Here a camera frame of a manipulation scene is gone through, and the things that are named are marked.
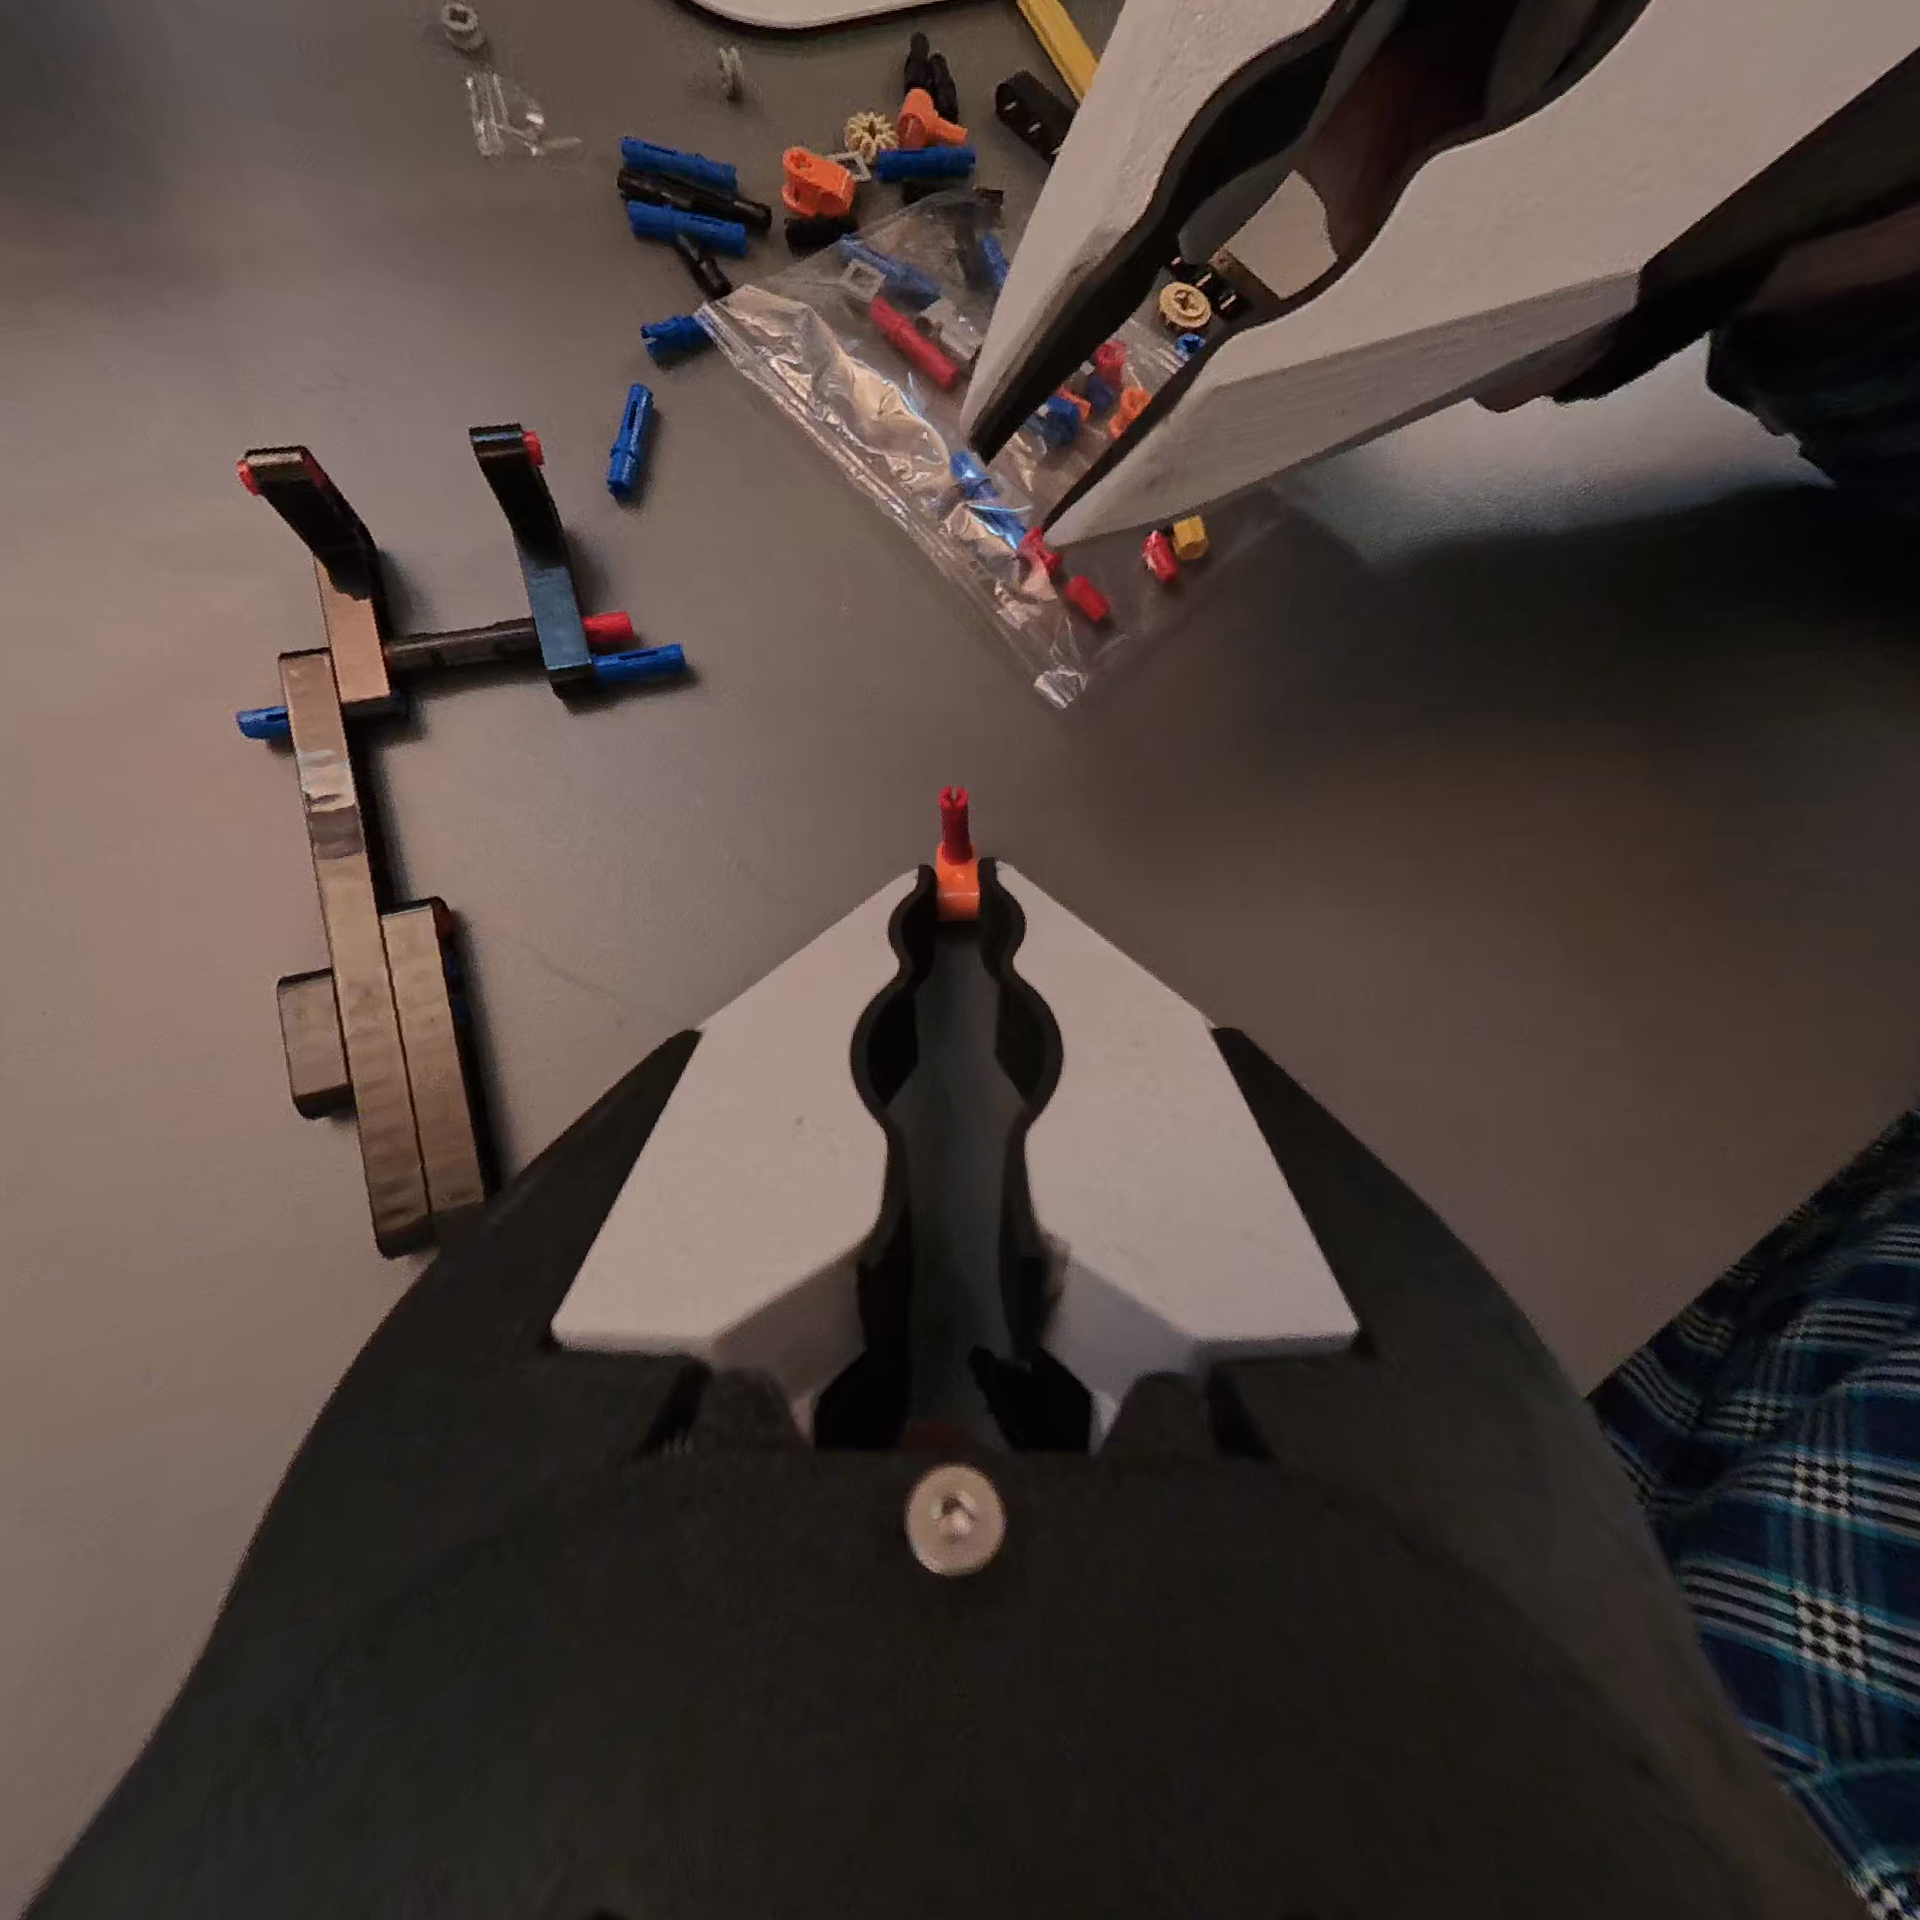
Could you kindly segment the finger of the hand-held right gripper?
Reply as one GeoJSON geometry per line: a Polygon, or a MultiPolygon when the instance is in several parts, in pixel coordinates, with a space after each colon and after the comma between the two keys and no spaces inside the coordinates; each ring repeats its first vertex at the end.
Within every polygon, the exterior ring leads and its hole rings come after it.
{"type": "Polygon", "coordinates": [[[1352,4],[1130,2],[1047,172],[968,391],[993,456],[1127,320],[1222,190],[1306,130],[1352,4]]]}
{"type": "Polygon", "coordinates": [[[1202,509],[1478,399],[1839,141],[1916,144],[1916,4],[1352,4],[1306,130],[1180,237],[1281,311],[1172,378],[1047,527],[1202,509]]]}

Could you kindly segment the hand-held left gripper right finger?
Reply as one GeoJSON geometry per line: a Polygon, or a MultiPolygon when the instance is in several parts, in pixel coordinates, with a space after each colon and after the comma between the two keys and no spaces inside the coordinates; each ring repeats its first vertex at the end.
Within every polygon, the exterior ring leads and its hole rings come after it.
{"type": "Polygon", "coordinates": [[[977,1349],[1004,1440],[1098,1450],[1145,1379],[1347,1354],[1361,1319],[1222,1030],[1004,860],[983,864],[977,926],[1017,1100],[1007,1340],[977,1349]]]}

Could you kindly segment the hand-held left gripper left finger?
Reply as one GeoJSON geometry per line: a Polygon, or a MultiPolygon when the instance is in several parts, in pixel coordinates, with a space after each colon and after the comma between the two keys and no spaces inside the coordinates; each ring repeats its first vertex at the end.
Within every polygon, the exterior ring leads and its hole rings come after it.
{"type": "Polygon", "coordinates": [[[553,1316],[562,1349],[769,1375],[820,1447],[898,1440],[915,1226],[895,1103],[935,901],[928,866],[888,882],[705,1022],[553,1316]]]}

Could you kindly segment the clear bag of brick parts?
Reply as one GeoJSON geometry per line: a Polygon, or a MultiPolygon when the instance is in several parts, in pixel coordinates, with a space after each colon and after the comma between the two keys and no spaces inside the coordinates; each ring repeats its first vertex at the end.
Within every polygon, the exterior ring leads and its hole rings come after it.
{"type": "Polygon", "coordinates": [[[1232,568],[1281,527],[1268,491],[1176,511],[1145,527],[1064,544],[1047,533],[1098,456],[1185,370],[1192,336],[1145,308],[1124,320],[995,454],[972,448],[966,397],[993,311],[1025,236],[1025,210],[998,188],[946,188],[862,231],[915,268],[927,303],[854,303],[839,275],[798,261],[705,308],[721,354],[903,533],[1017,660],[1025,682],[1068,708],[1124,659],[1222,604],[1232,568]],[[1211,549],[1162,588],[1145,572],[1148,533],[1201,514],[1211,549]]]}

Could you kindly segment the black brick beam assembly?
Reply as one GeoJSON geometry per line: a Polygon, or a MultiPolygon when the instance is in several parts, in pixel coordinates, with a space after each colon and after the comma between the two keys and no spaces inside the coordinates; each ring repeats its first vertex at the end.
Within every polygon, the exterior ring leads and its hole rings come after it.
{"type": "Polygon", "coordinates": [[[295,765],[328,948],[322,966],[278,983],[282,1059],[299,1115],[353,1122],[384,1256],[467,1229],[497,1186],[497,1152],[460,922],[439,895],[400,895],[367,746],[410,718],[423,683],[452,676],[534,667],[564,704],[688,676],[679,645],[642,645],[628,614],[585,607],[537,434],[484,423],[470,446],[507,524],[527,613],[428,634],[395,626],[386,556],[312,448],[235,461],[240,486],[307,549],[322,614],[320,646],[280,655],[280,702],[235,715],[244,739],[295,765]]]}

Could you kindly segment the grey desk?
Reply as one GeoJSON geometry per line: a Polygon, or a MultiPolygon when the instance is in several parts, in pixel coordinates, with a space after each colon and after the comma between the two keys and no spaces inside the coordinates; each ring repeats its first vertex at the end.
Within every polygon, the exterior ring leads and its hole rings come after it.
{"type": "Polygon", "coordinates": [[[467,429],[519,420],[598,606],[691,683],[428,695],[372,778],[462,917],[507,1170],[977,832],[1243,1029],[1591,1384],[1916,1092],[1916,558],[1706,391],[1443,413],[1281,495],[1215,610],[1049,708],[632,237],[625,134],[731,159],[903,22],[479,4],[572,156],[482,158],[434,4],[6,4],[6,1915],[135,1762],[419,1261],[299,1118],[322,638],[238,482],[307,443],[404,621],[524,607],[467,429]],[[744,54],[728,103],[715,48],[744,54]],[[608,448],[656,396],[642,488],[608,448]]]}

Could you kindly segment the long yellow brick stick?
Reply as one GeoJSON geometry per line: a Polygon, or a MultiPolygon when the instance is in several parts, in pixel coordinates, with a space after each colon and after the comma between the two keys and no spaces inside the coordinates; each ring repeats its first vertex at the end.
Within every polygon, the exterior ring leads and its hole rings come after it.
{"type": "Polygon", "coordinates": [[[1019,0],[1015,6],[1044,59],[1068,86],[1070,99],[1078,106],[1084,103],[1098,72],[1098,54],[1075,22],[1068,2],[1019,0]]]}

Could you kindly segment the group of loose black pins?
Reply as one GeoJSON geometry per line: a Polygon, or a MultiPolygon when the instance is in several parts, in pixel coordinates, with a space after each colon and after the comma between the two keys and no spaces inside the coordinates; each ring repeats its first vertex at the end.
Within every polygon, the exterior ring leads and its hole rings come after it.
{"type": "MultiPolygon", "coordinates": [[[[931,88],[935,103],[952,122],[958,122],[958,82],[953,75],[953,66],[939,48],[924,32],[915,32],[908,38],[903,62],[902,62],[902,99],[891,107],[875,107],[878,111],[888,111],[896,118],[903,96],[912,86],[931,88]]],[[[735,269],[740,268],[751,253],[758,250],[759,242],[778,236],[784,250],[795,261],[814,261],[825,266],[830,271],[841,271],[844,261],[854,256],[864,256],[884,266],[891,275],[891,282],[903,285],[896,293],[896,302],[905,306],[927,303],[935,296],[934,288],[915,268],[898,268],[890,262],[888,253],[872,246],[862,236],[862,221],[866,214],[866,200],[872,188],[884,186],[874,178],[874,168],[858,163],[856,156],[844,150],[844,127],[839,130],[834,141],[823,146],[807,146],[817,152],[839,156],[856,165],[856,172],[862,176],[862,186],[856,195],[854,213],[844,220],[795,220],[786,213],[783,204],[783,181],[778,182],[778,199],[758,199],[751,195],[744,182],[738,181],[738,190],[729,195],[713,195],[698,186],[679,182],[674,178],[658,178],[647,173],[636,173],[617,165],[616,172],[616,191],[620,195],[623,207],[625,200],[654,200],[676,207],[698,210],[711,214],[713,220],[728,220],[745,224],[751,231],[751,250],[745,256],[721,256],[699,251],[686,242],[674,246],[642,242],[647,246],[656,246],[670,251],[679,258],[683,271],[691,277],[692,285],[698,288],[699,296],[719,303],[726,296],[731,296],[737,291],[735,269]]],[[[939,186],[952,182],[902,182],[905,191],[934,190],[939,186]]]]}

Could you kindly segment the clear plastic scrap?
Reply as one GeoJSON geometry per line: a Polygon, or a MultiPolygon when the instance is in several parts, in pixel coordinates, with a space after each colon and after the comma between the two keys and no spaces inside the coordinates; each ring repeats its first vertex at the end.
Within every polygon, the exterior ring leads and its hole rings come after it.
{"type": "Polygon", "coordinates": [[[539,100],[491,66],[467,70],[464,96],[473,144],[482,158],[550,159],[583,148],[577,134],[551,127],[539,100]]]}

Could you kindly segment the person's plaid shirt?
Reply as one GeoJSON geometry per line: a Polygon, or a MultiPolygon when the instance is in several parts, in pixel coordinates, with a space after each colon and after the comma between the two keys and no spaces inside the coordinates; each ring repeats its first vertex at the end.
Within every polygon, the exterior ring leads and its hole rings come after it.
{"type": "Polygon", "coordinates": [[[1870,1915],[1918,1915],[1918,1114],[1590,1395],[1697,1635],[1870,1915]]]}

